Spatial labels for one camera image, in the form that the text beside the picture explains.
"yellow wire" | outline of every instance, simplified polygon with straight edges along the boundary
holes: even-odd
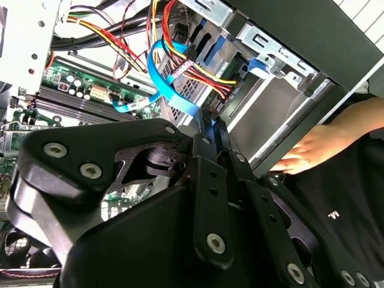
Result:
[[[179,53],[178,51],[176,51],[175,48],[173,48],[172,45],[170,45],[167,40],[165,40],[165,42],[166,42],[169,50],[171,50],[174,54],[178,55],[182,59],[187,60],[187,57],[184,54]],[[220,82],[220,83],[224,83],[224,84],[236,84],[236,81],[223,80],[223,79],[217,78],[216,76],[212,75],[211,73],[205,71],[202,67],[198,66],[196,63],[194,63],[193,66],[196,69],[198,69],[201,73],[203,73],[204,75],[208,76],[209,78],[215,80],[216,82]]]
[[[172,61],[171,61],[171,65],[172,65],[172,69],[176,69],[176,66],[173,64]],[[207,82],[204,82],[204,81],[202,81],[202,80],[200,80],[200,79],[198,79],[198,78],[195,78],[195,77],[193,77],[193,76],[189,76],[189,75],[185,75],[185,74],[183,74],[183,76],[185,76],[186,78],[189,78],[189,79],[191,79],[191,80],[197,81],[197,82],[199,82],[199,83],[202,83],[202,84],[204,84],[204,85],[206,85],[206,86],[208,86],[208,87],[211,87],[213,90],[215,90],[217,93],[219,93],[219,95],[220,95],[220,97],[221,97],[222,99],[225,99],[225,95],[224,95],[219,89],[217,89],[216,87],[212,86],[211,84],[209,84],[209,83],[207,83]]]
[[[68,18],[70,22],[77,22],[74,19]],[[99,35],[102,39],[104,39],[108,44],[120,55],[122,56],[128,63],[130,63],[135,69],[141,70],[142,68],[130,58],[128,54],[126,54],[120,47],[118,47],[114,42],[112,42],[108,37],[106,37],[103,33],[101,33],[98,29],[88,25],[87,23],[80,21],[80,25],[87,27],[88,29],[94,31],[97,35]]]
[[[157,1],[154,0],[152,4],[152,40],[153,43],[157,41],[157,28],[156,28],[156,11],[157,11]],[[155,52],[155,63],[160,63],[160,56],[157,52]]]
[[[152,5],[152,39],[154,43],[157,41],[156,10],[157,10],[157,0],[154,0]]]

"capacitor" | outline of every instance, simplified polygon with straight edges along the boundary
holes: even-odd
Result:
[[[68,90],[68,93],[71,95],[74,95],[76,93],[76,86],[71,85],[69,90]]]
[[[90,90],[86,90],[85,92],[84,92],[84,99],[85,100],[89,100],[89,99],[91,99],[91,92],[90,92]]]
[[[76,87],[80,87],[82,85],[82,81],[80,78],[76,77],[74,80],[73,80],[73,84],[76,86]]]
[[[77,91],[76,91],[76,96],[78,96],[79,98],[82,98],[84,95],[84,88],[83,87],[78,87]]]
[[[69,71],[69,72],[68,72],[68,74],[67,74],[67,76],[66,76],[66,80],[67,80],[68,82],[73,82],[73,80],[74,80],[74,73],[73,73],[72,71]]]

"wire bundle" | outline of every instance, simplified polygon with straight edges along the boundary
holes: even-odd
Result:
[[[98,35],[103,41],[107,42],[108,45],[133,68],[137,71],[146,72],[146,65],[143,61],[141,61],[141,59],[121,39],[117,38],[112,33],[84,20],[77,20],[76,18],[69,17],[68,21],[73,23],[78,22],[80,25],[88,28]]]
[[[61,39],[58,37],[54,37],[51,46],[52,51],[80,50],[84,48],[101,47],[108,45],[118,54],[113,72],[115,72],[116,68],[118,67],[119,57],[122,57],[129,64],[128,69],[124,72],[124,75],[121,77],[123,78],[130,71],[130,68],[134,68],[137,71],[144,73],[147,72],[146,65],[140,59],[140,56],[143,53],[137,56],[129,48],[128,43],[124,39],[124,37],[128,35],[146,31],[149,52],[147,61],[148,68],[150,68],[150,76],[156,85],[159,84],[161,86],[161,89],[159,88],[159,92],[157,92],[155,95],[150,96],[149,98],[144,99],[140,103],[134,102],[126,104],[121,101],[114,100],[113,105],[119,112],[123,113],[127,111],[132,111],[138,109],[139,107],[142,107],[143,105],[145,106],[150,103],[153,103],[154,101],[157,101],[159,97],[163,94],[169,100],[169,104],[172,105],[173,103],[178,107],[178,109],[183,110],[189,115],[193,115],[198,109],[198,107],[195,104],[190,103],[188,100],[184,99],[182,95],[177,93],[170,86],[173,80],[179,76],[185,76],[193,81],[208,85],[220,95],[221,99],[225,100],[236,82],[217,78],[216,76],[204,70],[199,64],[195,63],[193,59],[190,59],[189,53],[191,52],[191,50],[193,51],[194,47],[188,49],[188,47],[185,45],[179,43],[172,43],[170,25],[173,23],[185,22],[185,19],[189,19],[186,7],[182,7],[181,9],[175,8],[176,3],[178,2],[177,0],[171,0],[169,3],[166,4],[165,7],[163,5],[165,4],[165,2],[160,2],[159,0],[151,0],[150,5],[148,7],[148,11],[145,14],[142,13],[130,19],[125,19],[127,10],[130,6],[132,6],[135,1],[136,0],[131,0],[128,3],[123,13],[122,21],[119,23],[114,23],[113,20],[104,11],[102,11],[101,7],[90,7],[85,5],[73,6],[71,9],[85,9],[87,11],[71,13],[68,18],[68,22],[84,26],[90,31],[92,31],[92,34],[77,39]],[[111,3],[113,4],[115,2],[117,1],[106,0],[101,5],[104,5],[105,8]],[[82,20],[82,18],[92,13],[99,15],[110,26],[108,28],[103,29],[99,26]],[[163,32],[161,41],[157,41],[157,28],[159,27],[161,27]],[[190,25],[188,23],[188,37],[189,34]],[[160,57],[158,56],[158,53],[156,51],[158,49],[163,49],[165,51],[167,56],[170,58],[172,64],[174,74],[168,76],[167,79],[163,79],[158,73],[157,68],[155,67],[156,64],[160,62]]]
[[[168,57],[171,60],[173,69],[176,69],[182,65],[188,57],[185,54],[178,52],[172,44],[172,39],[170,37],[170,28],[169,28],[169,19],[172,14],[172,10],[175,7],[177,0],[171,0],[164,9],[164,17],[161,23],[161,28],[163,30],[163,47],[166,51]],[[189,68],[183,75],[191,80],[198,81],[210,86],[214,91],[216,91],[222,99],[226,99],[227,94],[232,90],[232,85],[236,84],[236,81],[223,80],[215,77],[211,73],[205,71],[197,63]]]

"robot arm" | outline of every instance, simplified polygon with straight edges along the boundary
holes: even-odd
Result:
[[[151,119],[26,138],[7,213],[53,248],[55,287],[374,287],[280,181],[255,178],[224,121],[198,121],[193,137]],[[102,221],[106,193],[158,175],[168,188]]]

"fan blade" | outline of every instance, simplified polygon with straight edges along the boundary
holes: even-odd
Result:
[[[55,264],[58,264],[58,260],[52,251],[45,254],[42,250],[39,250],[31,256],[29,261],[30,268],[50,268]]]
[[[26,265],[29,247],[16,248],[10,255],[7,256],[7,263],[9,269],[20,268]]]
[[[17,240],[28,238],[29,236],[24,232],[11,232],[7,235],[5,239],[5,246],[11,246],[12,243],[15,243]]]

